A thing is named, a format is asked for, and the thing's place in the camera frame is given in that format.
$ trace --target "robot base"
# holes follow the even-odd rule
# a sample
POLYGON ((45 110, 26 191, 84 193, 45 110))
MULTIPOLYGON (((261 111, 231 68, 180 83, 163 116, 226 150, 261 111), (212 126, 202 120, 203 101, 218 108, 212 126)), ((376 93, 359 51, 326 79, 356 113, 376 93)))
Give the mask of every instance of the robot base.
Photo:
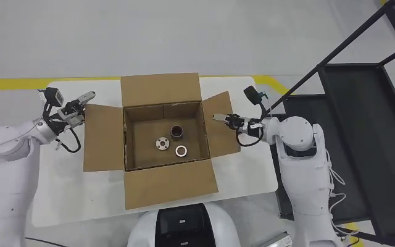
POLYGON ((235 224, 213 203, 145 213, 131 231, 128 247, 240 247, 235 224))

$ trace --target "black metal shelf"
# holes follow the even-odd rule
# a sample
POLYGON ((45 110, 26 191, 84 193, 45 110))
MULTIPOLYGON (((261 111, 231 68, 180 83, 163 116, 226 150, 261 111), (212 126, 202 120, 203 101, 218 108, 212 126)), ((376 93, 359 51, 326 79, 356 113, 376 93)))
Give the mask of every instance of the black metal shelf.
MULTIPOLYGON (((372 64, 329 62, 379 18, 394 11, 395 0, 389 0, 272 106, 273 109, 284 103, 287 114, 300 115, 323 127, 332 164, 349 183, 337 188, 345 190, 347 198, 352 196, 345 204, 353 210, 339 206, 334 212, 335 222, 368 218, 376 235, 355 236, 392 246, 395 246, 395 90, 384 66, 395 59, 395 53, 372 64), (324 96, 291 96, 316 73, 324 96)), ((290 219, 288 206, 280 202, 284 192, 281 186, 280 183, 277 192, 280 211, 290 219)))

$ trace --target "box flap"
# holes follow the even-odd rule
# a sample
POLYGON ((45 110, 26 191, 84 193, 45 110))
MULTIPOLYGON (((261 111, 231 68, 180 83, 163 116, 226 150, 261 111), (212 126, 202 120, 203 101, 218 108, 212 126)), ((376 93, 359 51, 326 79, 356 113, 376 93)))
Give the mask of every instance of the box flap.
POLYGON ((124 179, 126 209, 218 192, 210 159, 125 172, 124 179))
POLYGON ((88 104, 85 111, 84 172, 123 170, 123 111, 88 104))
POLYGON ((122 106, 201 101, 198 73, 121 77, 122 106))
POLYGON ((212 119, 216 113, 224 115, 233 113, 229 92, 226 91, 204 100, 202 106, 211 157, 240 152, 235 131, 228 128, 223 122, 212 119))

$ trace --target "black tray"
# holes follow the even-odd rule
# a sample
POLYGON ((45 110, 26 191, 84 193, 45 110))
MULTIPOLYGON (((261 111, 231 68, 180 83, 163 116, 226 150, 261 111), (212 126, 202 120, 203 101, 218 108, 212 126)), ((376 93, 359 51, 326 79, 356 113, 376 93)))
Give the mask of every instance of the black tray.
MULTIPOLYGON (((276 115, 280 120, 296 115, 305 118, 311 124, 320 124, 323 128, 325 144, 331 156, 333 169, 346 181, 346 185, 340 185, 335 182, 335 193, 347 194, 347 198, 332 210, 335 224, 367 220, 368 211, 356 184, 355 174, 353 174, 351 165, 342 148, 342 141, 331 116, 326 96, 324 94, 290 96, 284 102, 284 109, 286 114, 276 115)), ((270 149, 278 180, 276 195, 280 208, 280 217, 293 220, 292 205, 281 182, 275 145, 272 145, 270 149)), ((331 198, 330 204, 333 204, 338 199, 331 198)))
POLYGON ((318 74, 376 235, 394 237, 393 84, 379 64, 327 64, 318 74))

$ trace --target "small metal cup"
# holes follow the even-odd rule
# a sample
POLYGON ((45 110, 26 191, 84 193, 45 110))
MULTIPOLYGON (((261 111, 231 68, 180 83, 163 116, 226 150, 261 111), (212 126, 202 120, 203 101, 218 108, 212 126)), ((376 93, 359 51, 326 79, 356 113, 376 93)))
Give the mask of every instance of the small metal cup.
POLYGON ((179 141, 184 137, 184 132, 181 126, 174 125, 170 130, 170 135, 173 141, 179 141))

